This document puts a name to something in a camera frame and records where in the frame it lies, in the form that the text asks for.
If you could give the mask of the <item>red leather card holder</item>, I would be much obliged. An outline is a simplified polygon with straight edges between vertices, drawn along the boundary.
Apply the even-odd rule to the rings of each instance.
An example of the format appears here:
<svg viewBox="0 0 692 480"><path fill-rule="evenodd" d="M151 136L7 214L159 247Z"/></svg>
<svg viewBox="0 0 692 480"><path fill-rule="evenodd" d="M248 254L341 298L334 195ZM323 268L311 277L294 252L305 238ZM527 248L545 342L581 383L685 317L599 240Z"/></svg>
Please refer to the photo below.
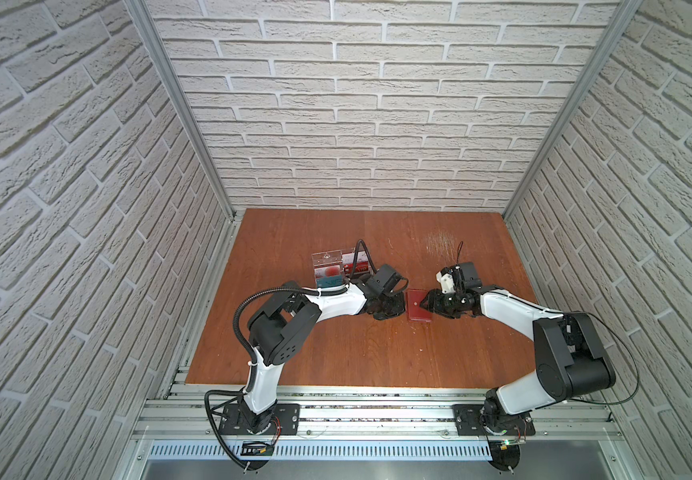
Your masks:
<svg viewBox="0 0 692 480"><path fill-rule="evenodd" d="M430 323L432 321L432 313L424 307L427 295L427 290L408 289L406 291L407 318L410 322Z"/></svg>

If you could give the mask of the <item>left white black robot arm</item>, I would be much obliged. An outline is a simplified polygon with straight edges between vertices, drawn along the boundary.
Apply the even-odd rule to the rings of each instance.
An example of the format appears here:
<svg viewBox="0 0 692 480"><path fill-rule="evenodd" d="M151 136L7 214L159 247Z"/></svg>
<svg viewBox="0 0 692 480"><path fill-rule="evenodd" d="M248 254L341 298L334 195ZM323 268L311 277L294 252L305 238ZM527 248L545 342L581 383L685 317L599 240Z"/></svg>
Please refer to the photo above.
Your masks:
<svg viewBox="0 0 692 480"><path fill-rule="evenodd" d="M235 336L250 356L249 379L238 401L253 434L273 422L283 366L300 353L325 320L368 314L384 321L406 310L408 279L385 264L340 287L303 288L295 282L251 295L235 311Z"/></svg>

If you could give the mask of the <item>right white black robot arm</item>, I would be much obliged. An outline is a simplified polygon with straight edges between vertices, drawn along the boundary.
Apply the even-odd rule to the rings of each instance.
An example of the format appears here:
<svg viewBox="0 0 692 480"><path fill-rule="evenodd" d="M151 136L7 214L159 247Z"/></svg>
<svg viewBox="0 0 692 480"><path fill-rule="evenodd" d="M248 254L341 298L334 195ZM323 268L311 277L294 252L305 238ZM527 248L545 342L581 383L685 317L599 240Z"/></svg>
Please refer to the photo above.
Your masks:
<svg viewBox="0 0 692 480"><path fill-rule="evenodd" d="M516 424L525 424L529 412L615 385L613 363L588 313L551 309L484 285L471 262L446 267L436 279L440 287L421 308L451 319L484 316L533 342L535 370L486 394L479 421L488 433L524 433Z"/></svg>

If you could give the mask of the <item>teal card in organizer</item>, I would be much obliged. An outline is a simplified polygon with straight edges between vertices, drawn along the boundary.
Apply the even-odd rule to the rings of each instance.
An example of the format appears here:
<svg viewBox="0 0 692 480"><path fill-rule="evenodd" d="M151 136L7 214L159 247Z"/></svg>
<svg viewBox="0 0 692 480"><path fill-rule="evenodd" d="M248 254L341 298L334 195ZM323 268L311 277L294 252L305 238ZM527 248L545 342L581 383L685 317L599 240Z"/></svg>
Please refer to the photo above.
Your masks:
<svg viewBox="0 0 692 480"><path fill-rule="evenodd" d="M318 277L316 285L318 288L335 288L341 287L344 284L342 275Z"/></svg>

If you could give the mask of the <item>white red-dot card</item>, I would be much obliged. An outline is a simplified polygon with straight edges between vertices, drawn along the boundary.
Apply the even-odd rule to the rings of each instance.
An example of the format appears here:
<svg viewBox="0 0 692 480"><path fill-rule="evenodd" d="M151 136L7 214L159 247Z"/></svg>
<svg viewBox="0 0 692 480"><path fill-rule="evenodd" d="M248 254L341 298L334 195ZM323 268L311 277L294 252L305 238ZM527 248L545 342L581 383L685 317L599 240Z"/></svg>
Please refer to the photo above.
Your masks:
<svg viewBox="0 0 692 480"><path fill-rule="evenodd" d="M326 277L326 276L335 276L335 275L343 275L342 267L340 265L328 265L328 266L321 266L318 267L314 270L315 272L315 277Z"/></svg>

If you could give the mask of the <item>clear acrylic card organizer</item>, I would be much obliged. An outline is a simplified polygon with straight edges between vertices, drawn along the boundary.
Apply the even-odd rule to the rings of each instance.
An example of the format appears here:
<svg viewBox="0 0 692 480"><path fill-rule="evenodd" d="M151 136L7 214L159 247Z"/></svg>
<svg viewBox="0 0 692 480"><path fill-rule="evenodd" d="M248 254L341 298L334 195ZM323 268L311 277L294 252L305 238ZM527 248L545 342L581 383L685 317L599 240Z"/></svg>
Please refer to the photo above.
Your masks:
<svg viewBox="0 0 692 480"><path fill-rule="evenodd" d="M349 278L375 271L363 248L357 260L354 260L354 248L314 253L311 258L318 288L339 287Z"/></svg>

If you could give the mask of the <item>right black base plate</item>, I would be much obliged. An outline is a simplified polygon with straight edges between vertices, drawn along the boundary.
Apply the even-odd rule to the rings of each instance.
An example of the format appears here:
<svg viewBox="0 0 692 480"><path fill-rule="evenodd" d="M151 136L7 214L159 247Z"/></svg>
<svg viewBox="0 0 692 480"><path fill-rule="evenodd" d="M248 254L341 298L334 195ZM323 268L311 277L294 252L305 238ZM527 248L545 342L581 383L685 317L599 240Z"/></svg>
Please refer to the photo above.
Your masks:
<svg viewBox="0 0 692 480"><path fill-rule="evenodd" d="M510 415L491 403L455 404L452 406L459 436L515 436L536 434L534 422L528 412Z"/></svg>

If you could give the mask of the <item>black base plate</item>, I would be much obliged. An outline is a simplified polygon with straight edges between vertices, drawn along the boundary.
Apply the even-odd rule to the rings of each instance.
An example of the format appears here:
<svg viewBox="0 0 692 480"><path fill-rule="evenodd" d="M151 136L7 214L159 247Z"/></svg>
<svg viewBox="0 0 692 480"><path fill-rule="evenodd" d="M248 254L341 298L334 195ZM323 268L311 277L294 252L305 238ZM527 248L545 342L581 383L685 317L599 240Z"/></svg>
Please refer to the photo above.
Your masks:
<svg viewBox="0 0 692 480"><path fill-rule="evenodd" d="M219 424L222 435L295 436L298 433L301 405L277 403L256 414L244 403L231 404L223 409Z"/></svg>
<svg viewBox="0 0 692 480"><path fill-rule="evenodd" d="M491 403L455 404L452 406L459 436L515 436L536 434L534 422L528 412L510 415Z"/></svg>

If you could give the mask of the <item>aluminium mounting rail frame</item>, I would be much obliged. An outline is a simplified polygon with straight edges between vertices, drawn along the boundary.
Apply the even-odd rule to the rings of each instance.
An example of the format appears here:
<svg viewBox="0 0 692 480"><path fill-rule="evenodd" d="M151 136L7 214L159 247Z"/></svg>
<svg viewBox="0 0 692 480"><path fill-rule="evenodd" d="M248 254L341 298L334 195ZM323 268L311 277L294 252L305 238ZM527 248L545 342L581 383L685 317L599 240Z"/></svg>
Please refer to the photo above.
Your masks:
<svg viewBox="0 0 692 480"><path fill-rule="evenodd" d="M177 375L163 399L148 400L114 473L140 479L155 460L224 460L208 420L208 385ZM592 457L614 479L640 479L619 423L605 407L560 403L530 413L508 433L479 425L482 389L283 386L277 416L284 432L273 460L493 461L519 457L518 473L535 473L527 456L549 444L557 465L575 460L570 449L592 447Z"/></svg>

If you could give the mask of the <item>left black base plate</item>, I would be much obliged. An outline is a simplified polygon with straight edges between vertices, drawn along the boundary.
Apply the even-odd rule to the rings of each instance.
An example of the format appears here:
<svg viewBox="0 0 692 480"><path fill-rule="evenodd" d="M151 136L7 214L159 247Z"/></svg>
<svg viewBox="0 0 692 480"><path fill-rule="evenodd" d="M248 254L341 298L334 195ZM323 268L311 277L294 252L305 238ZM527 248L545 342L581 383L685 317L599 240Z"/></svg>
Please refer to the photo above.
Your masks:
<svg viewBox="0 0 692 480"><path fill-rule="evenodd" d="M223 409L219 424L222 435L295 436L298 433L301 405L277 403L256 414L244 403L231 404Z"/></svg>

